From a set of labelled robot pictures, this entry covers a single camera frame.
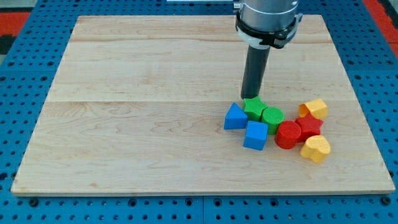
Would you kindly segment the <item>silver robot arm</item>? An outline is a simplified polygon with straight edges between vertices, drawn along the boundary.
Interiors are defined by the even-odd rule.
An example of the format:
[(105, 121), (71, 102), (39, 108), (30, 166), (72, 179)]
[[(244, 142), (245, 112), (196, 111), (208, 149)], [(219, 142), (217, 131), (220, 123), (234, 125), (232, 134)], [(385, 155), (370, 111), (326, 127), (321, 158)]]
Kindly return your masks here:
[(303, 14), (298, 0), (239, 0), (233, 3), (238, 36), (250, 47), (282, 49), (296, 35)]

